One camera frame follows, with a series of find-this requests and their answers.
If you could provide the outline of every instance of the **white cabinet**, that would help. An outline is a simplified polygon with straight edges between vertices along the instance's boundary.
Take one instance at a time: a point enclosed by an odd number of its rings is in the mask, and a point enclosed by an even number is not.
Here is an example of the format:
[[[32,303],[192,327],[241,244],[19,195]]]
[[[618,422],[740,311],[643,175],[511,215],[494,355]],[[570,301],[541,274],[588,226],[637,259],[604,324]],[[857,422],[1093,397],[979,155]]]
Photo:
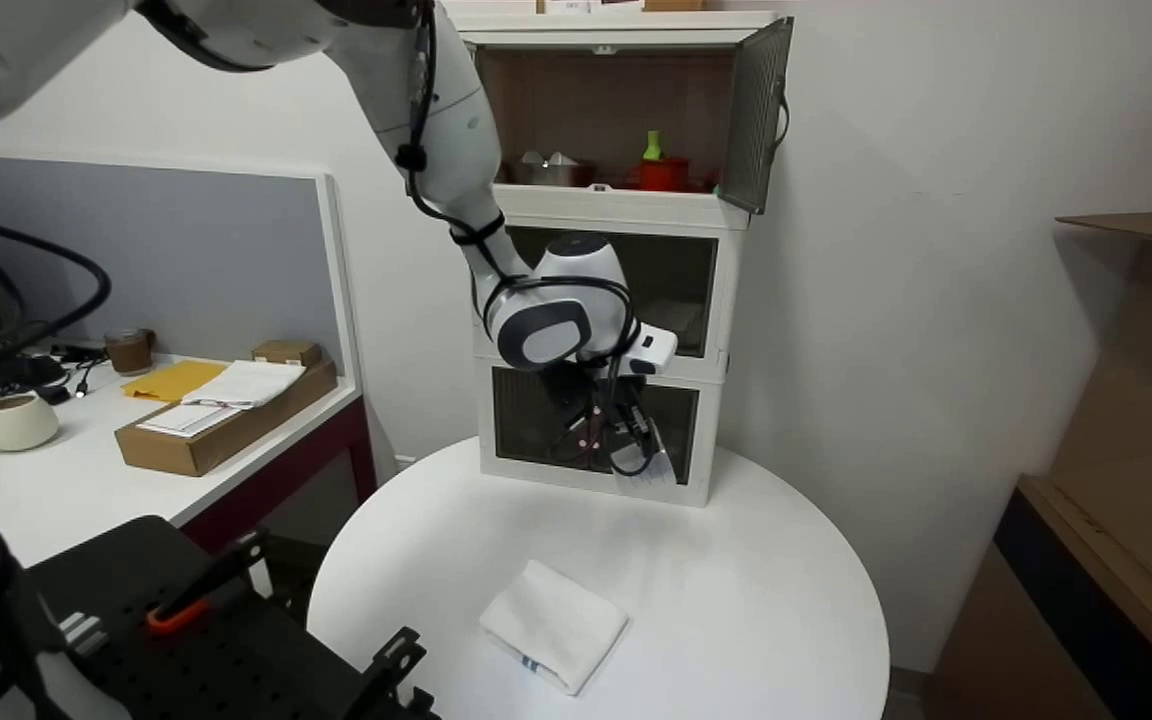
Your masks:
[[[563,236],[602,236],[624,259],[637,311],[681,330],[648,381],[673,471],[618,475],[578,447],[549,386],[484,345],[484,471],[706,505],[729,373],[740,244],[764,213],[785,139],[789,18],[764,12],[455,17],[495,106],[495,199],[528,259]],[[688,160],[681,193],[637,187],[648,133]],[[581,160],[571,187],[516,183],[516,160]]]

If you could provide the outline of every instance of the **paper on desk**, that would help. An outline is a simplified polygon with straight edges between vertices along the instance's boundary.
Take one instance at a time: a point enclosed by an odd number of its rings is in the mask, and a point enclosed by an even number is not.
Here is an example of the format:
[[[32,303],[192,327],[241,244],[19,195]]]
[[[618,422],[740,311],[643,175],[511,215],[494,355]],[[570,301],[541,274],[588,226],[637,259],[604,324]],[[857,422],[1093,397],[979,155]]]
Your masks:
[[[222,377],[214,377],[205,386],[190,393],[178,408],[145,420],[142,427],[159,432],[159,436],[199,436],[233,420],[245,408],[260,408],[275,401],[300,377],[306,377],[300,362],[238,359]]]
[[[267,404],[285,386],[291,386],[306,377],[300,362],[260,362],[260,359],[238,359],[222,377],[214,377],[205,386],[190,393],[185,404]]]
[[[199,436],[226,420],[233,420],[238,412],[245,412],[241,404],[233,408],[215,408],[215,404],[178,404],[152,420],[145,420],[142,427],[159,432],[159,436]]]
[[[628,614],[578,579],[528,560],[516,579],[484,608],[479,622],[549,669],[571,696],[604,664]]]

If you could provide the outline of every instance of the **cardboard box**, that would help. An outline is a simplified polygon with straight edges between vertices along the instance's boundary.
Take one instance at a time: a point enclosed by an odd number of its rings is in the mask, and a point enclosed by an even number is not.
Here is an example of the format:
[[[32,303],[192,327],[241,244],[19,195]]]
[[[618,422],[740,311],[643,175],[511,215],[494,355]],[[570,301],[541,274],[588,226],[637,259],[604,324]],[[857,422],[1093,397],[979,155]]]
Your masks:
[[[706,12],[706,0],[643,0],[643,12]]]
[[[300,338],[267,338],[254,355],[271,359],[271,362],[306,362],[306,369],[315,369],[330,359],[321,345],[300,345]]]
[[[207,475],[215,465],[233,461],[238,451],[245,451],[260,436],[275,432],[285,420],[291,420],[297,412],[306,412],[310,404],[315,404],[321,397],[330,397],[338,386],[338,362],[323,355],[321,345],[260,345],[255,355],[263,355],[263,359],[271,359],[271,355],[300,359],[306,355],[311,362],[275,401],[247,408],[247,412],[241,412],[241,416],[233,416],[207,432],[166,436],[166,432],[142,427],[178,404],[121,427],[118,440],[121,440],[124,465],[178,471],[178,475]]]

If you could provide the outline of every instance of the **desk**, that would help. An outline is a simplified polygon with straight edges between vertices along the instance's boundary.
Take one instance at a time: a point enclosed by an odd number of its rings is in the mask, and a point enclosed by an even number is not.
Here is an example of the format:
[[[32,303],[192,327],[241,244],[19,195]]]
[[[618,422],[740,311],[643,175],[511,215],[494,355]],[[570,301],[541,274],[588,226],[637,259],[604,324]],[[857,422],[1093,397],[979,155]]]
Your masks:
[[[633,619],[583,696],[520,669],[479,611],[541,560]],[[384,484],[338,534],[310,629],[349,664],[401,622],[447,720],[876,720],[881,601],[797,487],[731,451],[707,509],[484,479],[475,440]]]
[[[19,565],[40,565],[132,516],[166,516],[205,547],[226,547],[341,451],[354,451],[360,499],[376,484],[367,416],[349,381],[207,475],[124,465],[114,432],[159,404],[128,401],[121,384],[101,362],[93,397],[55,408],[64,432],[52,442],[0,451],[0,533]]]

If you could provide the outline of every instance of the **cabinet door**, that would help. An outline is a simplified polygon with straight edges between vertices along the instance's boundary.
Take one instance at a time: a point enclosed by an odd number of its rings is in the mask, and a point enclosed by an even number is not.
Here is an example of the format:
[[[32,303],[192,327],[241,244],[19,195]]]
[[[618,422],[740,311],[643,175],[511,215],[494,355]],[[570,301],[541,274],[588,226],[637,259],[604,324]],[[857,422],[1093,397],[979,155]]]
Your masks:
[[[789,124],[789,117],[781,119],[789,38],[794,18],[778,18],[754,33],[731,60],[729,153],[724,153],[729,168],[719,178],[719,195],[755,215],[764,215],[778,135]]]

